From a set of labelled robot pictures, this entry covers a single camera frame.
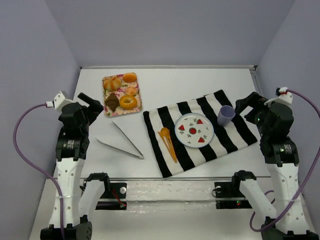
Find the metal tongs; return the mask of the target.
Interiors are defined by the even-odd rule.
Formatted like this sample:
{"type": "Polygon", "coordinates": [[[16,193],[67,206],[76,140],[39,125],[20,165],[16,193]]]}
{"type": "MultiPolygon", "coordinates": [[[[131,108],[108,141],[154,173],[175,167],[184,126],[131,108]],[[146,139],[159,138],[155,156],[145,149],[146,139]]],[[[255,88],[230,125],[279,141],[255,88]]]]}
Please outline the metal tongs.
{"type": "Polygon", "coordinates": [[[114,149],[118,152],[127,154],[131,157],[143,160],[145,157],[143,153],[137,148],[132,140],[120,128],[120,126],[111,121],[111,132],[96,135],[94,138],[104,146],[114,149]]]}

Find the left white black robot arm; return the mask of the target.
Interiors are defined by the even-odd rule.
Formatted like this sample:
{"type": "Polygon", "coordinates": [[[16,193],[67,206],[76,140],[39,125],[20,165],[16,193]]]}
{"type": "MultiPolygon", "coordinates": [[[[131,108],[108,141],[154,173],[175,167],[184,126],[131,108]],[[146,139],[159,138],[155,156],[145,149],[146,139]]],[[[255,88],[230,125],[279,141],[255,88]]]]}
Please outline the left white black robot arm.
{"type": "Polygon", "coordinates": [[[49,106],[60,112],[62,122],[55,148],[57,178],[56,196],[47,228],[40,232],[42,240],[90,240],[93,225],[90,216],[100,197],[110,190],[107,173],[91,173],[81,187],[81,175],[89,148],[89,127],[103,111],[98,100],[84,93],[81,105],[67,97],[64,91],[54,97],[49,106]]]}

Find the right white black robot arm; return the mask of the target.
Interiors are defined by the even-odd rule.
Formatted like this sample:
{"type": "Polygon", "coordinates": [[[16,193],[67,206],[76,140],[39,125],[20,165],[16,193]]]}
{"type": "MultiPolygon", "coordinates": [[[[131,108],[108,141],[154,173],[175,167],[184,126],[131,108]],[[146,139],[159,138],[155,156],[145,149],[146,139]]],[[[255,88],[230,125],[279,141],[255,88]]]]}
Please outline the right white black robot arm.
{"type": "Polygon", "coordinates": [[[304,213],[301,193],[308,182],[319,155],[315,156],[307,176],[298,180],[299,154],[296,144],[288,136],[294,122],[290,105],[293,96],[302,94],[281,87],[276,97],[266,99],[256,92],[235,102],[235,112],[252,110],[245,119],[256,125],[260,134],[260,150],[269,171],[274,200],[269,201],[261,190],[257,178],[250,171],[240,170],[232,176],[232,186],[244,195],[254,210],[253,216],[263,224],[252,231],[264,240],[318,240],[312,232],[304,213]]]}

